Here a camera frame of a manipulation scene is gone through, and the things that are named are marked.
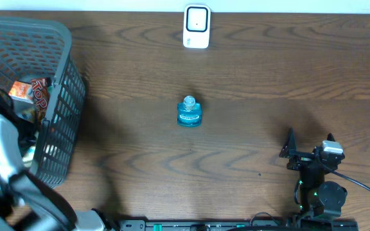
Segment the orange small carton box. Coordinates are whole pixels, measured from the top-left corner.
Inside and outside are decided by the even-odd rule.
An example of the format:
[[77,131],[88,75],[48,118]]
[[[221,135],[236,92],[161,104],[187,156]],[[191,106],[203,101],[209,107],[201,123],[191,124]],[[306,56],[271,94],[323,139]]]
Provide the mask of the orange small carton box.
[[33,103],[32,86],[29,83],[15,81],[8,93],[14,100]]

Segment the blue glass bottle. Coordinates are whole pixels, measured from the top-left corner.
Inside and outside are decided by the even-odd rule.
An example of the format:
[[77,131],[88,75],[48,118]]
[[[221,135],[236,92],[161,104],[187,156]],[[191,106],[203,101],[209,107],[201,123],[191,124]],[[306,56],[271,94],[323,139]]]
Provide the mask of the blue glass bottle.
[[185,127],[196,127],[202,123],[202,107],[193,96],[186,96],[177,104],[177,123]]

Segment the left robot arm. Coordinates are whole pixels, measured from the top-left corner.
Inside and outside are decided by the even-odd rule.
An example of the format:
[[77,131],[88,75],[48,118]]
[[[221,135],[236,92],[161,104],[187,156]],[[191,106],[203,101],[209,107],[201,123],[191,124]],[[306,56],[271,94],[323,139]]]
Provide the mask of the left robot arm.
[[112,230],[99,212],[74,211],[26,169],[20,146],[33,134],[33,125],[14,113],[12,99],[0,90],[0,230]]

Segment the orange noodle snack packet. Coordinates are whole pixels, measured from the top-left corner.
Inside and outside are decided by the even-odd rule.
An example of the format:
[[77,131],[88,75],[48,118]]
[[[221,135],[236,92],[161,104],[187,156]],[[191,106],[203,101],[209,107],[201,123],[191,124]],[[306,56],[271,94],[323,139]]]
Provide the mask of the orange noodle snack packet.
[[27,108],[22,112],[17,114],[21,119],[24,119],[33,125],[34,134],[26,137],[21,142],[21,155],[22,161],[24,162],[25,167],[31,167],[31,162],[33,160],[37,139],[39,136],[40,125],[37,119],[37,113],[34,108]]

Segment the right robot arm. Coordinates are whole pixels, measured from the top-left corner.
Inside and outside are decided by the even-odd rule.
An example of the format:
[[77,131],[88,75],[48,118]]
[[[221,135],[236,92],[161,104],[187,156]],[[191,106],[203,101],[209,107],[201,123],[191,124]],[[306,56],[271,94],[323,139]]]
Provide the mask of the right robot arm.
[[335,219],[341,216],[347,190],[338,183],[326,181],[325,176],[338,168],[345,159],[344,150],[332,134],[313,148],[311,152],[297,149],[294,130],[289,129],[288,138],[279,157],[287,158],[286,168],[299,172],[294,200],[301,214],[315,219]]

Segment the red Top candy bar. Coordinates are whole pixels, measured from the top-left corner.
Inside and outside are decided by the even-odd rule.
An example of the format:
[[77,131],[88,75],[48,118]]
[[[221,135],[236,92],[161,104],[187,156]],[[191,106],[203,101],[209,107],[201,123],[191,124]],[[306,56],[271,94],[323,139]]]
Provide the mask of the red Top candy bar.
[[50,98],[47,79],[32,79],[31,89],[33,93],[33,104],[36,110],[37,121],[39,124],[41,124],[42,120],[45,118]]

